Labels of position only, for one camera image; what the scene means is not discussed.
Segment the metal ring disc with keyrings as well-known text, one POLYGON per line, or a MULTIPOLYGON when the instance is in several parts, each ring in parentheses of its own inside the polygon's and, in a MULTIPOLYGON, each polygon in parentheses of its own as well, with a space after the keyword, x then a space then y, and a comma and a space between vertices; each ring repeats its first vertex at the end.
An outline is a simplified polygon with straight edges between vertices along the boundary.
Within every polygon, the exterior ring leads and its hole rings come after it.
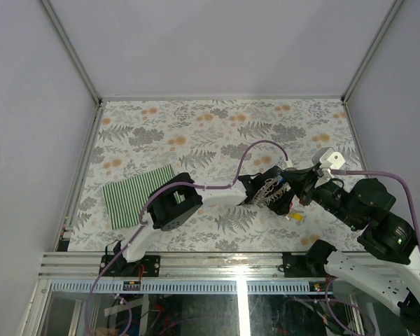
POLYGON ((282 175, 278 174, 273 178, 267 179, 265 184, 253 196, 250 203, 259 207, 266 207, 281 198, 290 188, 285 180, 284 183, 277 185, 277 179, 280 176, 282 175))

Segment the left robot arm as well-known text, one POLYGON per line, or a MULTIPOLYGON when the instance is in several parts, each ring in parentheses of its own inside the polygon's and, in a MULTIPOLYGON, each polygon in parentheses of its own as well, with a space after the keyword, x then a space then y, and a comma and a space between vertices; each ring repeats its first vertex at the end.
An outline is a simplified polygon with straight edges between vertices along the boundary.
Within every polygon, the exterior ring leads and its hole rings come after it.
POLYGON ((135 274, 160 233, 179 228, 203 206, 255 204, 285 216, 295 193, 282 172, 274 166, 265 173, 236 176, 229 185, 198 185, 188 173, 179 174, 153 192, 142 206, 140 228, 122 243, 115 268, 127 277, 135 274))

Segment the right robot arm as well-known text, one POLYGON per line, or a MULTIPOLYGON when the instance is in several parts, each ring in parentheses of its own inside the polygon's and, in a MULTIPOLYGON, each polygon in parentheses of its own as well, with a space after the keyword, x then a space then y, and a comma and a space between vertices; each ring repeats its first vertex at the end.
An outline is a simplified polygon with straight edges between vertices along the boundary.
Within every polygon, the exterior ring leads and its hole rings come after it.
POLYGON ((315 202, 354 232, 359 231, 358 243, 390 267, 399 280, 384 278, 322 239, 306 252, 308 273, 326 273, 348 282, 391 310, 412 334, 420 335, 420 236, 415 222, 392 213, 396 198, 378 180, 379 173, 357 181, 350 191, 338 178, 320 183, 318 167, 281 175, 302 205, 315 202))

